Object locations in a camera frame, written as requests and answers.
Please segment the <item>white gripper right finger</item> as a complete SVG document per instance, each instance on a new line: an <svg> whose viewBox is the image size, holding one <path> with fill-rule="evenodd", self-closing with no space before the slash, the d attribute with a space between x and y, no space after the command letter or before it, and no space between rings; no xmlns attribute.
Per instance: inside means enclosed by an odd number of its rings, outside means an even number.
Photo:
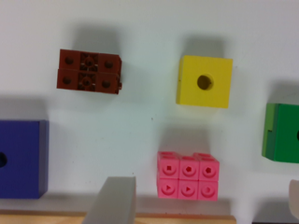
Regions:
<svg viewBox="0 0 299 224"><path fill-rule="evenodd" d="M292 180L290 182L289 207L292 215L299 219L299 180Z"/></svg>

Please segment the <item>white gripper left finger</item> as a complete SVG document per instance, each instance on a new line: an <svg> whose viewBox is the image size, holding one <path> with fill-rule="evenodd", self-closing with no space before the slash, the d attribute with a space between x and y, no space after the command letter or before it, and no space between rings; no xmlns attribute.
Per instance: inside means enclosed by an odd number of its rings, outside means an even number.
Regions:
<svg viewBox="0 0 299 224"><path fill-rule="evenodd" d="M135 178L108 177L82 224L134 224Z"/></svg>

